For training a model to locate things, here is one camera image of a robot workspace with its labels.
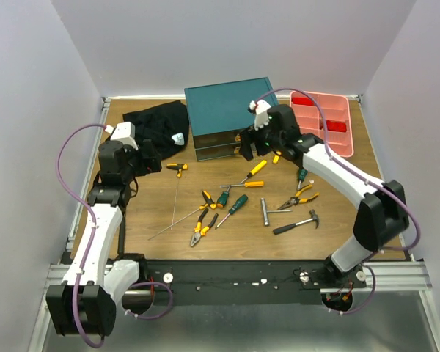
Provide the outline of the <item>green screwdriver long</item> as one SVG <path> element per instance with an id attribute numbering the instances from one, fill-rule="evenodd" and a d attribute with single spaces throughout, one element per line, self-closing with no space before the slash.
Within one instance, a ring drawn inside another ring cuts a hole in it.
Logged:
<path id="1" fill-rule="evenodd" d="M 248 196 L 246 194 L 241 195 L 235 202 L 235 204 L 228 210 L 227 215 L 216 225 L 219 228 L 231 215 L 236 211 L 241 209 L 248 201 Z"/>

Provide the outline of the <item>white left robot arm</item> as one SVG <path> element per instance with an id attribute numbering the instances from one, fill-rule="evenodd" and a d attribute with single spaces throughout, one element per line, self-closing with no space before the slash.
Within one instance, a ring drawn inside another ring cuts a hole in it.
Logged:
<path id="1" fill-rule="evenodd" d="M 57 334 L 112 333 L 117 305 L 128 288 L 147 284 L 146 260 L 141 254 L 118 257 L 106 270 L 109 250 L 132 197 L 137 177 L 161 171 L 161 157 L 149 139 L 136 147 L 120 140 L 99 146 L 100 171 L 84 207 L 87 223 L 80 246 L 58 285 L 46 293 L 46 303 Z"/>

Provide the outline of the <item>silver T-handle wrench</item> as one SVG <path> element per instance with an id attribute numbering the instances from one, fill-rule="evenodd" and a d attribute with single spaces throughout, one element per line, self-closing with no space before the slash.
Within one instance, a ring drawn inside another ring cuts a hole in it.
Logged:
<path id="1" fill-rule="evenodd" d="M 285 209 L 285 210 L 269 210 L 267 208 L 267 203 L 266 203 L 264 198 L 260 199 L 260 205 L 261 205 L 261 210 L 262 210 L 262 215 L 263 215 L 263 223 L 264 223 L 264 225 L 266 227 L 270 225 L 270 220 L 269 220 L 269 214 L 270 213 L 286 213 L 286 212 L 291 212 L 290 209 Z"/>

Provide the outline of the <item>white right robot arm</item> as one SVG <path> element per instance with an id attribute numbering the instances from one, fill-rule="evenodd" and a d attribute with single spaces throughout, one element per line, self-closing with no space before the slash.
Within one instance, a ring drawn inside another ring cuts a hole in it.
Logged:
<path id="1" fill-rule="evenodd" d="M 321 275 L 331 287 L 349 279 L 349 272 L 372 257 L 409 225 L 403 186 L 396 180 L 385 183 L 349 163 L 312 133 L 302 133 L 293 110 L 252 101 L 248 110 L 254 122 L 240 133 L 239 153 L 279 153 L 284 159 L 324 179 L 357 209 L 350 238 L 324 262 Z"/>

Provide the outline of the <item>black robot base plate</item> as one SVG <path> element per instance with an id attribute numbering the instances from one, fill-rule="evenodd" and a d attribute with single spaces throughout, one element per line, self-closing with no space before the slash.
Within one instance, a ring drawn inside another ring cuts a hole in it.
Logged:
<path id="1" fill-rule="evenodd" d="M 122 298 L 137 313 L 168 303 L 319 305 L 327 292 L 367 286 L 361 266 L 334 277 L 322 260 L 148 260 L 144 270 L 155 287 L 131 288 Z"/>

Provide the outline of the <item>green screwdriver short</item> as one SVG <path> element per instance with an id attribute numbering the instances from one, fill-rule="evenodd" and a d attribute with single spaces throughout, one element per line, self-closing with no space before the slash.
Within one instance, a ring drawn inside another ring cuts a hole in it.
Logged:
<path id="1" fill-rule="evenodd" d="M 228 186 L 228 187 L 226 187 L 226 189 L 224 191 L 222 191 L 220 197 L 216 201 L 217 208 L 222 209 L 227 204 L 227 200 L 230 195 L 230 189 L 231 189 L 231 186 Z"/>

